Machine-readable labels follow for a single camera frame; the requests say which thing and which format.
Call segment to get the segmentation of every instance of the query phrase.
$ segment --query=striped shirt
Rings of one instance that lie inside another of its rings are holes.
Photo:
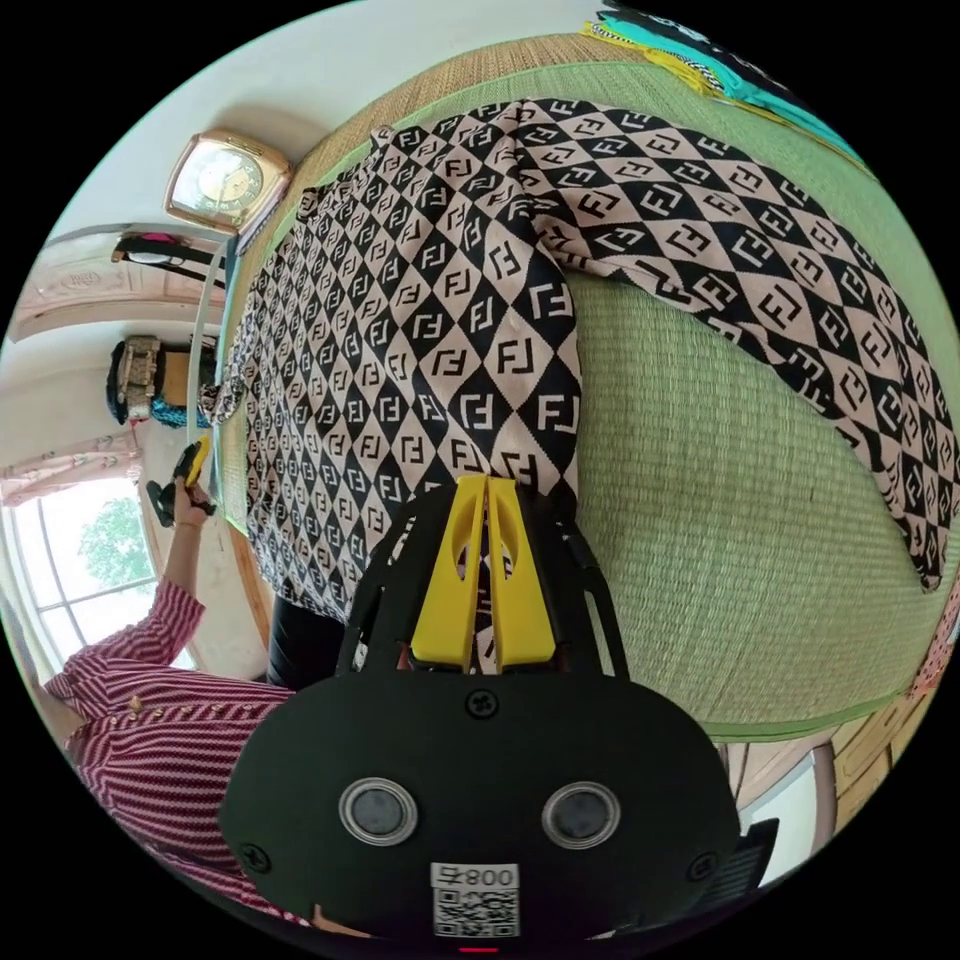
[[[241,748],[291,694],[171,667],[203,612],[161,580],[143,621],[67,661],[46,687],[85,721],[66,751],[100,804],[157,859],[248,907],[306,924],[260,897],[217,824]]]

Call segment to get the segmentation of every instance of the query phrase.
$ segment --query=screw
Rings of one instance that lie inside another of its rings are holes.
[[[254,873],[270,872],[270,858],[256,844],[245,843],[240,848],[240,857],[247,869]]]
[[[467,697],[467,713],[475,720],[489,720],[500,707],[489,690],[474,690]]]
[[[693,863],[687,867],[687,879],[694,883],[706,880],[713,875],[720,864],[720,858],[715,853],[701,853]]]

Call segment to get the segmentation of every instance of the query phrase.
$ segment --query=qr code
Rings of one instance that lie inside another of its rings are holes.
[[[438,937],[520,935],[519,890],[434,890]]]

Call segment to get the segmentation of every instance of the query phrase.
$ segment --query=green mat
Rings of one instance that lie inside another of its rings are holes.
[[[539,96],[663,116],[811,193],[908,304],[960,421],[960,342],[918,241],[882,187],[809,138],[633,63],[526,70],[398,125]],[[320,182],[367,152],[351,152]],[[568,279],[584,375],[580,523],[610,583],[633,678],[721,741],[801,736],[903,693],[948,590],[921,593],[876,484],[846,443],[768,369],[680,311],[610,281]],[[221,468],[239,491],[228,514],[242,524],[238,432],[229,444],[224,432]],[[945,583],[957,544],[955,535]]]

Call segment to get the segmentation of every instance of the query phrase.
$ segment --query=window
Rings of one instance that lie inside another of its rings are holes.
[[[129,480],[80,483],[28,501],[10,516],[55,666],[149,612],[157,574]],[[196,669],[186,650],[173,666]]]

